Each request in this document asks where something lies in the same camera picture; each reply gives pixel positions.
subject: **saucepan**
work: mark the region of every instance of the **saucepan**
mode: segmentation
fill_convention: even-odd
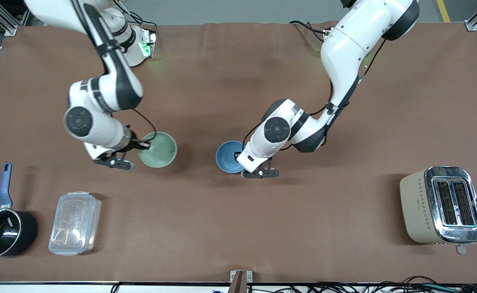
[[[0,180],[0,256],[15,256],[27,249],[38,231],[33,215],[12,209],[9,194],[12,164],[5,163]]]

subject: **yellow floor line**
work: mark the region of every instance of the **yellow floor line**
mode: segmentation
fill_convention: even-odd
[[[439,11],[441,11],[443,22],[450,22],[450,17],[448,16],[448,11],[446,11],[444,0],[437,0],[437,6],[439,6]]]

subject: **toaster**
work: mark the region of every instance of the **toaster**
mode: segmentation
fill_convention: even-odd
[[[428,244],[477,243],[477,195],[467,171],[432,166],[400,183],[406,231],[413,241]]]

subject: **white robotic arm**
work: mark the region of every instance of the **white robotic arm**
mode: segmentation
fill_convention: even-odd
[[[157,32],[129,24],[123,13],[113,8],[115,5],[119,6],[129,14],[121,0],[82,0],[81,2],[91,5],[99,12],[109,32],[121,45],[123,56],[130,66],[139,65],[146,58],[153,57]],[[86,34],[71,0],[25,0],[25,4],[33,15],[46,24]]]
[[[142,85],[123,58],[120,44],[97,9],[78,0],[71,2],[78,21],[105,65],[105,74],[71,85],[64,126],[71,136],[84,142],[94,162],[131,169],[131,162],[117,159],[112,154],[147,149],[150,143],[137,139],[134,132],[112,117],[112,113],[136,108],[142,99]]]
[[[274,156],[290,141],[303,153],[314,152],[359,83],[361,61],[380,37],[390,41],[408,32],[419,16],[417,0],[342,0],[350,11],[333,28],[321,50],[331,79],[331,98],[318,119],[289,99],[274,102],[262,117],[237,162],[248,172]]]

